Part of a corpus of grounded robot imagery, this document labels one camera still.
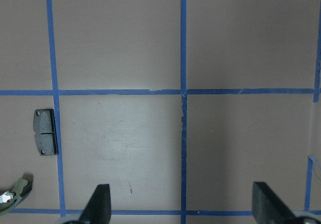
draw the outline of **vertical blue tape strip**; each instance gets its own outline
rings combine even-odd
[[[319,26],[318,26],[318,37],[317,37],[317,49],[316,49],[313,102],[318,102],[319,100],[320,61],[321,61],[321,0],[320,0],[320,10],[319,10]]]
[[[312,170],[313,170],[313,160],[312,156],[307,159],[307,172],[306,172],[306,186],[305,186],[305,201],[304,210],[310,210],[310,197],[311,197],[311,186],[312,186]]]
[[[53,88],[53,97],[54,97],[55,123],[56,123],[57,143],[58,143],[58,152],[59,152],[57,155],[59,206],[60,206],[60,216],[65,216],[66,205],[65,205],[64,177],[63,177],[64,175],[63,175],[63,163],[62,163],[63,160],[62,160],[61,131],[60,131],[60,106],[59,106],[52,0],[46,0],[46,3],[47,3],[48,35],[49,35],[52,88]]]
[[[186,90],[186,1],[181,0],[181,94],[182,94],[182,182],[181,224],[186,224],[187,178],[187,90]]]

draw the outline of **scuff mark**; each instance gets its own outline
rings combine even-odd
[[[131,185],[130,185],[130,182],[129,182],[129,181],[128,181],[128,185],[129,185],[130,194],[132,194],[132,188],[131,188]]]

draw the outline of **green object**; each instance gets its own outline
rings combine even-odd
[[[5,203],[0,203],[0,215],[7,214],[15,208],[21,201],[23,201],[32,189],[32,182],[26,179],[18,179],[11,191],[14,197]]]

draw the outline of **floor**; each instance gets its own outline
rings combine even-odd
[[[102,183],[112,224],[252,224],[253,181],[321,214],[319,6],[2,0],[0,189],[34,188],[0,219],[55,223]],[[39,108],[57,156],[36,148]]]

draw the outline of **black object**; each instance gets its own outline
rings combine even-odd
[[[252,212],[258,224],[321,224],[306,212],[296,217],[265,182],[254,182]]]
[[[108,224],[111,218],[109,184],[97,185],[79,220],[64,224]]]
[[[57,136],[53,109],[35,110],[34,131],[39,154],[57,155]]]

